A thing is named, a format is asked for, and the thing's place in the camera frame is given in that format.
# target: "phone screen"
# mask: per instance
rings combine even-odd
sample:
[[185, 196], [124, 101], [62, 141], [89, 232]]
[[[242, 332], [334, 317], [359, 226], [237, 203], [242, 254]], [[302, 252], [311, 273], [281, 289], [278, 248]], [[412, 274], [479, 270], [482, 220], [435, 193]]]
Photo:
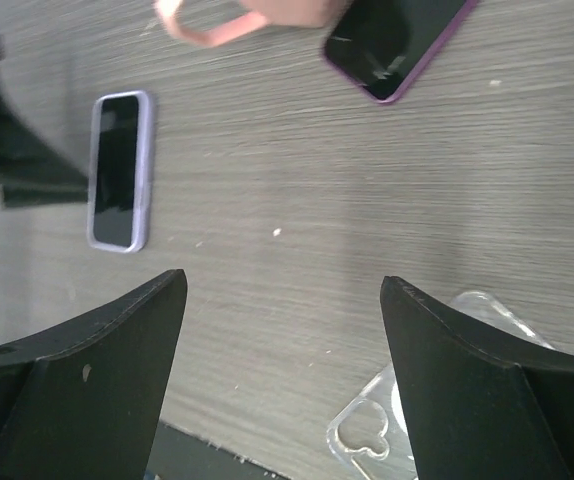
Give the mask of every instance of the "phone screen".
[[100, 109], [93, 234], [96, 241], [128, 248], [134, 229], [139, 101], [108, 98]]
[[355, 0], [325, 42], [325, 57], [388, 100], [468, 4], [474, 0]]

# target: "transparent plastic case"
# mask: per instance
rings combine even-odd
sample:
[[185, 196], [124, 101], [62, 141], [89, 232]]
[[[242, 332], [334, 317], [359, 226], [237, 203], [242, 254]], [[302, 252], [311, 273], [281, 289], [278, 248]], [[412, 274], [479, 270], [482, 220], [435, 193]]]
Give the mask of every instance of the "transparent plastic case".
[[[488, 293], [464, 292], [449, 305], [504, 332], [553, 349]], [[327, 444], [357, 478], [419, 480], [392, 364], [376, 375], [329, 424]]]

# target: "lavender phone case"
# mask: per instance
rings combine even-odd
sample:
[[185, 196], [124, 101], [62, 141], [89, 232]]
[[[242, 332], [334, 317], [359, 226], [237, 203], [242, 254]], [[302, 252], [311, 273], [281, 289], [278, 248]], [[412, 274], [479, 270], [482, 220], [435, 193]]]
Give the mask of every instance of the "lavender phone case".
[[371, 100], [375, 101], [379, 105], [391, 105], [396, 101], [400, 100], [400, 98], [405, 94], [405, 92], [411, 87], [414, 81], [418, 78], [418, 76], [423, 72], [423, 70], [429, 65], [431, 60], [440, 52], [440, 49], [447, 43], [447, 41], [458, 31], [460, 25], [465, 21], [467, 16], [471, 13], [474, 7], [478, 4], [478, 0], [467, 0], [462, 8], [458, 11], [454, 18], [447, 24], [445, 29], [442, 31], [440, 35], [436, 38], [434, 43], [427, 49], [425, 54], [418, 60], [418, 63], [412, 68], [409, 75], [405, 77], [403, 82], [400, 86], [396, 89], [396, 91], [388, 98], [384, 100], [379, 100], [374, 98], [365, 88], [360, 86], [353, 78], [345, 74], [340, 68], [338, 68], [333, 62], [331, 62], [325, 55], [324, 47], [323, 47], [323, 57], [327, 62], [340, 74], [344, 77], [348, 78], [351, 83], [356, 85], [358, 89], [360, 89], [365, 95], [367, 95]]

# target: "pink object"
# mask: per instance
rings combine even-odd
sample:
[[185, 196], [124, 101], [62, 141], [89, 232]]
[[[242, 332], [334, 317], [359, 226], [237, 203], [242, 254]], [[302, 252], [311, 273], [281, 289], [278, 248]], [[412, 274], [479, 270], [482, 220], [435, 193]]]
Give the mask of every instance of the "pink object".
[[156, 0], [158, 17], [167, 32], [203, 47], [217, 47], [267, 25], [323, 27], [345, 5], [346, 0], [240, 0], [249, 13], [216, 28], [201, 32], [184, 27], [177, 15], [183, 0]]

